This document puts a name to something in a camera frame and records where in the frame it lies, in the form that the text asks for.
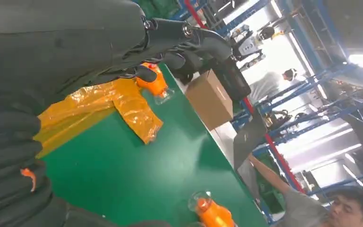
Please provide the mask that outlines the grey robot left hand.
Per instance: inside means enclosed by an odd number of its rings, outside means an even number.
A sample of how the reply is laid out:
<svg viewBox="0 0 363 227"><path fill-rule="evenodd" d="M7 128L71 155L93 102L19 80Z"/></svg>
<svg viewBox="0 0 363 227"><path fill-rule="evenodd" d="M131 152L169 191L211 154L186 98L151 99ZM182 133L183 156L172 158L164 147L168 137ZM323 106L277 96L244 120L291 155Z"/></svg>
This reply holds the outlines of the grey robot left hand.
<svg viewBox="0 0 363 227"><path fill-rule="evenodd" d="M100 75L131 77L184 50L231 55L219 34L149 19L130 0L0 0L0 111L39 115Z"/></svg>

